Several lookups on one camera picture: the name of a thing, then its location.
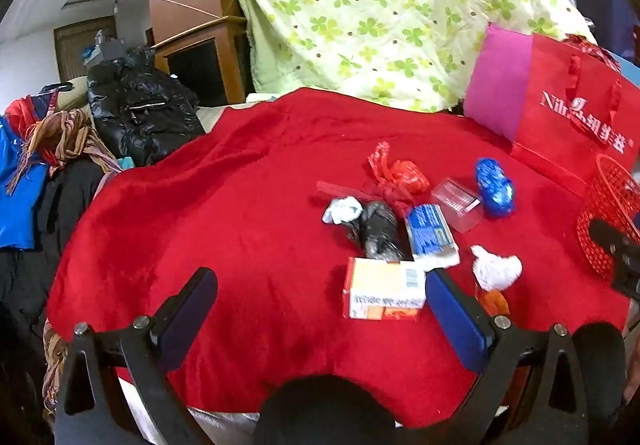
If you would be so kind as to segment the white paper ball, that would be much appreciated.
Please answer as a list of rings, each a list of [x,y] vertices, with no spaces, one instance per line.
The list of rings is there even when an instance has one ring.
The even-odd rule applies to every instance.
[[[500,257],[482,246],[471,247],[474,257],[472,272],[480,289],[484,291],[504,291],[520,278],[523,265],[516,255]]]

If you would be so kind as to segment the blue foil wrapper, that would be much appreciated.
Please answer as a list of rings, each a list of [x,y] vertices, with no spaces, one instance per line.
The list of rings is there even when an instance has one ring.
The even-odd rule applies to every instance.
[[[505,217],[515,208],[512,180],[495,159],[482,158],[475,165],[475,179],[484,208],[494,217]]]

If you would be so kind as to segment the clear plastic box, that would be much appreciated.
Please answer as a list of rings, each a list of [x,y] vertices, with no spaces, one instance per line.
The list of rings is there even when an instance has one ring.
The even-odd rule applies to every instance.
[[[477,226],[484,217],[482,198],[451,178],[436,185],[432,202],[438,204],[448,225],[464,234]]]

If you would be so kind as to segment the blue white medicine box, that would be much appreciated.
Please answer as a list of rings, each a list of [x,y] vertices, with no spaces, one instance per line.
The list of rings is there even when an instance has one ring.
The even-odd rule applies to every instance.
[[[406,216],[411,255],[424,272],[460,264],[459,248],[437,204],[415,206]]]

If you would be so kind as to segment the orange white medicine box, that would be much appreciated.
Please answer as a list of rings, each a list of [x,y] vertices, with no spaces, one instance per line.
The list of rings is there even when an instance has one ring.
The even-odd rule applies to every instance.
[[[343,316],[356,321],[414,321],[423,309],[426,272],[413,262],[352,257],[343,286]]]

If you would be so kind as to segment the black plastic bag wad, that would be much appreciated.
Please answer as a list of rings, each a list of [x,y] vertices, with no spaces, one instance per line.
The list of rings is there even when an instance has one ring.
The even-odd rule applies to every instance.
[[[346,224],[349,237],[360,246],[370,260],[401,262],[408,253],[399,237],[395,212],[384,201],[366,203],[360,215]]]

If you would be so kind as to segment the red plastic bag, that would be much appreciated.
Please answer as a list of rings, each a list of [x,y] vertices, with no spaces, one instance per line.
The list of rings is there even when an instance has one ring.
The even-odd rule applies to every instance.
[[[431,184],[418,166],[410,160],[390,162],[390,144],[379,142],[368,157],[370,169],[378,186],[398,192],[402,197],[414,197],[428,191]]]

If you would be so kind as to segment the white tissue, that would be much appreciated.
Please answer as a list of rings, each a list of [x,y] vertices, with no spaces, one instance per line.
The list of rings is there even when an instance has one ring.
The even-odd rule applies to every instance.
[[[322,214],[325,224],[343,225],[358,220],[363,207],[358,199],[352,196],[334,198]]]

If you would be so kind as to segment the red plastic mesh basket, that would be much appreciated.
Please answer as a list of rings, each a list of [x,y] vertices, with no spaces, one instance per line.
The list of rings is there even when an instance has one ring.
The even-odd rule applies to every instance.
[[[596,173],[590,182],[584,206],[577,217],[577,238],[588,263],[602,279],[613,278],[613,259],[589,236],[592,220],[604,220],[633,243],[639,242],[639,184],[613,158],[598,154]]]

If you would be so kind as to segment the magenta pillow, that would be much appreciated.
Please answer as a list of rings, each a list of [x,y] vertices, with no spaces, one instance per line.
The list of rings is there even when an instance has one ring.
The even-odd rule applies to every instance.
[[[533,37],[489,23],[463,99],[464,115],[514,142],[526,97]]]

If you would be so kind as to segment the red fleece blanket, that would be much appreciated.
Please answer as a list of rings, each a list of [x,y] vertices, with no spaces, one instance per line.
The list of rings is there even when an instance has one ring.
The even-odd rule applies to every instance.
[[[379,142],[433,184],[474,182],[496,159],[513,180],[515,211],[457,239],[451,276],[474,289],[469,247],[523,265],[506,291],[515,324],[576,329],[625,324],[628,300],[593,272],[576,238],[582,204],[510,156],[502,137],[441,113],[397,110],[320,90],[298,90],[225,111],[213,131],[160,163],[116,176],[90,203],[67,243],[47,306],[70,339],[81,321],[98,331],[154,313],[200,267],[217,274],[218,299],[170,382],[186,405],[249,413],[279,385],[308,375],[352,380],[409,427],[445,419],[474,377],[434,316],[352,321],[343,314],[349,259],[358,251],[321,217],[319,182],[373,190],[368,158]]]

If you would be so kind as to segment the blue garment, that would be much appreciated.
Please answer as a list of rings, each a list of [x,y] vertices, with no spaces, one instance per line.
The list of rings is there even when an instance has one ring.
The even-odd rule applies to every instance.
[[[35,246],[35,207],[42,193],[48,166],[36,160],[22,175],[12,194],[8,186],[20,162],[21,139],[1,118],[1,204],[2,248],[29,250]]]

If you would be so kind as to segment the striped brown scarf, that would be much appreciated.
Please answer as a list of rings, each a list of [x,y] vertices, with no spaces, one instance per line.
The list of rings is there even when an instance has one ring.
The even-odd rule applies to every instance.
[[[81,109],[62,110],[46,116],[27,130],[17,168],[6,192],[13,194],[21,178],[34,164],[35,155],[48,154],[52,168],[64,168],[70,160],[89,157],[105,174],[120,173],[114,154],[104,145],[87,113]]]

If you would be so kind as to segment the black puffer jacket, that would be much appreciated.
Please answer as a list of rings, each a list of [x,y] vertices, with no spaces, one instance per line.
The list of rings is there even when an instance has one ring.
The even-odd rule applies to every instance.
[[[96,131],[118,159],[134,166],[160,162],[205,133],[198,98],[155,67],[149,47],[102,61],[88,70],[87,99]]]

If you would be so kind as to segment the green clover quilt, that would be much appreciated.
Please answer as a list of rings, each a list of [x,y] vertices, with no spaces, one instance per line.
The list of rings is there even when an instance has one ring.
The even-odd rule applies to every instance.
[[[589,34],[569,0],[239,0],[259,93],[333,90],[422,112],[457,105],[489,23]]]

